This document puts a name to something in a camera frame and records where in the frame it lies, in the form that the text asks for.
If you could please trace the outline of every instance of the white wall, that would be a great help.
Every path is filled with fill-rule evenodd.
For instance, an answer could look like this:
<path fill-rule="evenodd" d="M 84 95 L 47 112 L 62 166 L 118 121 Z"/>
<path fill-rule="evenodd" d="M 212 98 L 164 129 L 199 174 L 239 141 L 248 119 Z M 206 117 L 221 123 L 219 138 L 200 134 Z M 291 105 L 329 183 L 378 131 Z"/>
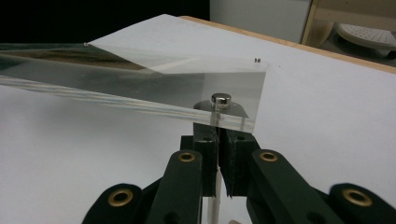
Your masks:
<path fill-rule="evenodd" d="M 311 0 L 211 0 L 210 20 L 300 43 Z"/>

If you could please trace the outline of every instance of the dark background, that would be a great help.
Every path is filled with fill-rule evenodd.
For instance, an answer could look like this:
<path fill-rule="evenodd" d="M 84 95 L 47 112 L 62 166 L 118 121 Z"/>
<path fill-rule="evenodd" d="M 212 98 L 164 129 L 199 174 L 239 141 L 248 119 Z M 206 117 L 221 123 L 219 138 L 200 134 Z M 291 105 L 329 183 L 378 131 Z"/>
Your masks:
<path fill-rule="evenodd" d="M 209 0 L 2 1 L 0 43 L 83 43 L 169 14 L 209 20 Z"/>

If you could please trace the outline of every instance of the brass grommet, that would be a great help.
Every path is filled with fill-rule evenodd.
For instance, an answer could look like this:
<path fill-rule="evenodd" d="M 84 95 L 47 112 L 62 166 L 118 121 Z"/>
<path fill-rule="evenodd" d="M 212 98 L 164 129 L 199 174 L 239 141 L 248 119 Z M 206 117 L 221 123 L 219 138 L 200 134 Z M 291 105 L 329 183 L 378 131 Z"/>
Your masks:
<path fill-rule="evenodd" d="M 193 161 L 193 160 L 195 160 L 195 155 L 190 152 L 185 152 L 185 153 L 178 155 L 178 159 L 180 161 L 186 161 L 186 162 Z"/>
<path fill-rule="evenodd" d="M 263 152 L 260 154 L 260 158 L 264 161 L 277 161 L 277 155 L 272 152 Z"/>
<path fill-rule="evenodd" d="M 373 204 L 369 196 L 356 189 L 343 189 L 343 196 L 351 203 L 362 207 L 368 207 Z"/>
<path fill-rule="evenodd" d="M 130 189 L 116 189 L 108 196 L 108 203 L 113 207 L 121 207 L 129 203 L 133 197 Z"/>

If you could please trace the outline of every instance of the white paper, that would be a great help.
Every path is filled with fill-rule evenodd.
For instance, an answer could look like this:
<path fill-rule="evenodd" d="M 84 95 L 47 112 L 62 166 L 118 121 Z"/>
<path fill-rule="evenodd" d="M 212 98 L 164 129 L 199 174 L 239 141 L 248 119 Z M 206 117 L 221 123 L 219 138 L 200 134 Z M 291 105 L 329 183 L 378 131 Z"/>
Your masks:
<path fill-rule="evenodd" d="M 254 132 L 261 147 L 317 189 L 350 182 L 396 206 L 395 75 L 170 16 L 114 38 L 127 48 L 268 62 Z M 80 222 L 106 188 L 145 187 L 162 175 L 179 137 L 191 134 L 180 120 L 0 92 L 0 223 Z M 220 223 L 249 223 L 244 201 L 222 199 Z"/>

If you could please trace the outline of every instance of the wooden table edge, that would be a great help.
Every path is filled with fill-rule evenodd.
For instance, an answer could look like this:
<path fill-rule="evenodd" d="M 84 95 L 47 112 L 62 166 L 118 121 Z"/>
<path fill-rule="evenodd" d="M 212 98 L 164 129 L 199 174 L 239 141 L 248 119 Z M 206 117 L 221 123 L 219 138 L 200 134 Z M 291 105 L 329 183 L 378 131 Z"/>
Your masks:
<path fill-rule="evenodd" d="M 204 21 L 204 20 L 197 19 L 197 18 L 190 17 L 190 16 L 181 16 L 180 18 L 182 18 L 184 20 L 188 20 L 188 21 L 199 22 L 199 23 L 202 23 L 202 24 L 205 24 L 205 25 L 210 25 L 210 26 L 213 26 L 213 27 L 216 27 L 216 28 L 220 28 L 220 29 L 223 29 L 223 30 L 232 31 L 232 32 L 235 32 L 235 33 L 238 33 L 238 34 L 241 34 L 241 35 L 249 35 L 249 36 L 252 36 L 252 37 L 256 37 L 256 38 L 259 38 L 259 39 L 271 41 L 271 42 L 274 42 L 274 43 L 277 43 L 277 44 L 281 44 L 281 45 L 284 45 L 284 46 L 289 46 L 289 47 L 292 47 L 292 48 L 295 48 L 295 49 L 302 49 L 302 50 L 305 50 L 305 51 L 313 52 L 313 53 L 320 54 L 320 55 L 323 55 L 323 56 L 326 56 L 326 57 L 330 57 L 330 58 L 334 58 L 334 59 L 337 59 L 337 60 L 342 60 L 342 61 L 345 61 L 345 62 L 350 62 L 350 63 L 354 63 L 354 64 L 358 64 L 358 65 L 374 68 L 374 69 L 377 69 L 377 70 L 380 70 L 380 71 L 385 71 L 385 72 L 396 74 L 396 67 L 387 66 L 387 65 L 384 65 L 384 64 L 381 64 L 381 63 L 373 63 L 373 62 L 365 61 L 365 60 L 362 60 L 362 59 L 357 59 L 357 58 L 349 57 L 349 56 L 346 56 L 346 55 L 329 52 L 329 51 L 323 50 L 323 49 L 315 49 L 315 48 L 308 47 L 308 46 L 305 46 L 305 45 L 293 43 L 293 42 L 290 42 L 290 41 L 287 41 L 287 40 L 282 40 L 282 39 L 278 39 L 278 38 L 275 38 L 275 37 L 271 37 L 271 36 L 268 36 L 268 35 L 260 35 L 260 34 L 257 34 L 257 33 L 253 33 L 253 32 L 242 30 L 242 29 L 238 29 L 238 28 L 234 28 L 234 27 L 231 27 L 231 26 L 218 24 L 218 23 L 215 23 L 213 21 Z"/>

